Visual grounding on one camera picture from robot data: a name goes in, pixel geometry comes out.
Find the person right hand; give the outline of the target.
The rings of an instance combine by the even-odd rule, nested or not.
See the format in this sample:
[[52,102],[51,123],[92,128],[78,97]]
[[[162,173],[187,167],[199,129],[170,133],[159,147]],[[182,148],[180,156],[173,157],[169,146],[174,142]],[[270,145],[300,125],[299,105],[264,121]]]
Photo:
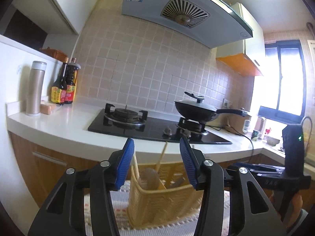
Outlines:
[[307,212],[302,209],[303,200],[299,193],[296,193],[290,201],[286,215],[284,216],[283,224],[288,235],[294,233],[302,224],[307,216]]

